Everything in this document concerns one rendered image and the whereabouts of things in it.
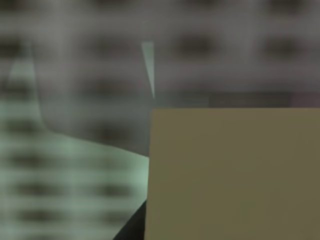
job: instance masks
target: brown box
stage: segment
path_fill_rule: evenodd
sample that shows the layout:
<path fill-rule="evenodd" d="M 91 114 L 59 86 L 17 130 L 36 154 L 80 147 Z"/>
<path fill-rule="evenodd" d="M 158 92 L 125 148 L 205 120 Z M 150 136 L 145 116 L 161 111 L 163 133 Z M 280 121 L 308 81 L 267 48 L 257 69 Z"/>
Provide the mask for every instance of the brown box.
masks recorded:
<path fill-rule="evenodd" d="M 320 240 L 320 109 L 157 109 L 145 240 Z"/>

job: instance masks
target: light green triangle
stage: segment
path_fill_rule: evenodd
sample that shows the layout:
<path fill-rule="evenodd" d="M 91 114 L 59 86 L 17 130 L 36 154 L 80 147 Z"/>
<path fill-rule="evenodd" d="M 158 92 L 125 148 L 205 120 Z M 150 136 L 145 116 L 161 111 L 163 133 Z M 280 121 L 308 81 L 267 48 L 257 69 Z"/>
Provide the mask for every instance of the light green triangle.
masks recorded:
<path fill-rule="evenodd" d="M 155 93 L 155 49 L 153 42 L 143 42 L 142 43 L 142 52 L 144 58 L 144 64 L 146 67 L 146 72 L 148 75 L 152 96 L 156 97 Z"/>

